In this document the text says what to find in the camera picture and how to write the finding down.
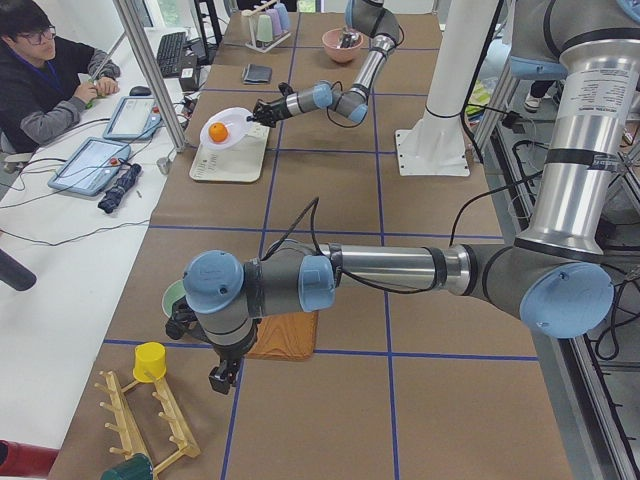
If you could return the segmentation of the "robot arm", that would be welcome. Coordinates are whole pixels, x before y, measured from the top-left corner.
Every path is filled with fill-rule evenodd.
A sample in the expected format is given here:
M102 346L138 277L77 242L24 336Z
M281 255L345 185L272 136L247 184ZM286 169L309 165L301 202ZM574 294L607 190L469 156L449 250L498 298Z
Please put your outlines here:
M511 63L522 78L562 79L534 211L509 244L364 247L284 233L259 258L210 250L183 275L184 301L219 356L209 381L227 393L268 316L331 307L345 281L394 294L471 296L558 339L613 318L620 296L596 231L639 81L635 1L520 1Z
M280 121L323 110L331 123L342 128L355 128L363 123L374 83L391 54L403 42L404 31L382 1L349 1L344 17L349 30L369 45L367 54L356 55L360 65L351 86L345 88L339 80L320 80L296 91L282 83L279 98L256 101L250 120L274 127Z

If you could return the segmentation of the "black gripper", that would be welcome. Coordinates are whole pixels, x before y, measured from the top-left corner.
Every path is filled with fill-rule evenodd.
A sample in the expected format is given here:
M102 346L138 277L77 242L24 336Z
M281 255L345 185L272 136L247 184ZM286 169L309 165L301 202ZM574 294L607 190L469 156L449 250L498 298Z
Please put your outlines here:
M263 126L274 128L278 122L291 117L292 114L289 111L285 97L272 102L258 99L254 105L252 115L246 116L246 121L257 122Z
M209 382L215 392L228 395L231 388L237 386L240 369L249 353L249 350L217 351L219 364L209 373Z

